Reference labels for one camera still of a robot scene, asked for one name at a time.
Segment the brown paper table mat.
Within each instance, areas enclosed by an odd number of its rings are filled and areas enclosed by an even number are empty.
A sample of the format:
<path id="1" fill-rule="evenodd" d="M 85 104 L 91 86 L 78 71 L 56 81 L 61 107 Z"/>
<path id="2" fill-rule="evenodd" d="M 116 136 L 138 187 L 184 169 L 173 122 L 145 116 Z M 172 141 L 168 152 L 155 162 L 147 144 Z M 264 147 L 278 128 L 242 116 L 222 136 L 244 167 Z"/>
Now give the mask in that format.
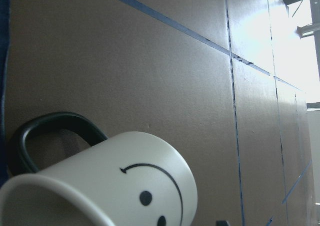
<path id="1" fill-rule="evenodd" d="M 195 226 L 317 224 L 308 63 L 282 0 L 7 1 L 7 139 L 76 112 L 179 150 Z"/>

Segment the white smiley mug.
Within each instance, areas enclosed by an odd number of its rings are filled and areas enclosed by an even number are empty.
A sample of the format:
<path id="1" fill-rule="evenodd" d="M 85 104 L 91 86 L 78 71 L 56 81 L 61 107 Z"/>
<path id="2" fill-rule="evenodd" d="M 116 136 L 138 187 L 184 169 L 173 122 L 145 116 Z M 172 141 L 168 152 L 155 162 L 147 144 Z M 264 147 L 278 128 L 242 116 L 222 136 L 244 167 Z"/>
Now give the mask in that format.
<path id="1" fill-rule="evenodd" d="M 39 170 L 26 141 L 56 129 L 89 148 Z M 71 112 L 37 117 L 8 144 L 13 177 L 0 190 L 3 226 L 189 226 L 198 203 L 194 176 L 169 143 L 144 132 L 107 138 Z"/>

